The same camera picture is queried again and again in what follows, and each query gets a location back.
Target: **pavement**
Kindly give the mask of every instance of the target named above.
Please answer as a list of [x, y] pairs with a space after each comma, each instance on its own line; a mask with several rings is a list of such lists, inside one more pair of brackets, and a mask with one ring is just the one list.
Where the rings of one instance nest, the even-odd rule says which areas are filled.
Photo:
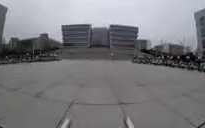
[[63, 60], [0, 66], [6, 128], [196, 128], [205, 122], [205, 73], [128, 61]]

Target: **stone paving tile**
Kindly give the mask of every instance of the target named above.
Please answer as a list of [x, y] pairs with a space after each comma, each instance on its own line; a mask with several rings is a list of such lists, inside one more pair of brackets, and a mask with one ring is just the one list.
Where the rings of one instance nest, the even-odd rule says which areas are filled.
[[68, 103], [0, 91], [0, 124], [6, 128], [53, 128], [68, 106]]
[[74, 105], [71, 128], [125, 128], [120, 106]]
[[144, 87], [137, 85], [116, 85], [113, 91], [121, 103], [141, 103], [154, 100]]
[[84, 104], [118, 104], [118, 100], [113, 94], [111, 87], [106, 86], [83, 87], [75, 102]]
[[132, 119], [135, 128], [194, 128], [157, 102], [125, 105], [124, 110]]
[[62, 102], [72, 102], [76, 98], [79, 88], [76, 85], [60, 85], [46, 90], [40, 97]]
[[187, 118], [190, 122], [199, 126], [205, 121], [205, 105], [186, 97], [171, 98], [165, 101], [171, 109]]

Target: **overcast sky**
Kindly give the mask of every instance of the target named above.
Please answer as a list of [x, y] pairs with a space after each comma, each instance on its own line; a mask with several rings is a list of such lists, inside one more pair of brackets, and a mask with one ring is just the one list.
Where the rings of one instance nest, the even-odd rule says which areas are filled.
[[193, 14], [205, 0], [0, 0], [8, 7], [4, 36], [28, 38], [40, 33], [62, 41], [61, 25], [123, 24], [139, 27], [139, 38], [196, 45]]

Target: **concrete surface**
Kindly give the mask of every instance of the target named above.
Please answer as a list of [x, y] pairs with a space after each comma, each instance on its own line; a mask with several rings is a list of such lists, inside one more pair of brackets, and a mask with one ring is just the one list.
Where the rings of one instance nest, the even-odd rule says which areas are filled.
[[128, 61], [64, 60], [0, 66], [6, 128], [195, 128], [205, 121], [205, 74]]

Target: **paved plaza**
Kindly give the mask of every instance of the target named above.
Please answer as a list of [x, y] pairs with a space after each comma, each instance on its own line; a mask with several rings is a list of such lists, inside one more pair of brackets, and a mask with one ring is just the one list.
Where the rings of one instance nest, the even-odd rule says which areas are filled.
[[128, 61], [63, 60], [0, 66], [6, 128], [196, 128], [205, 121], [205, 73]]

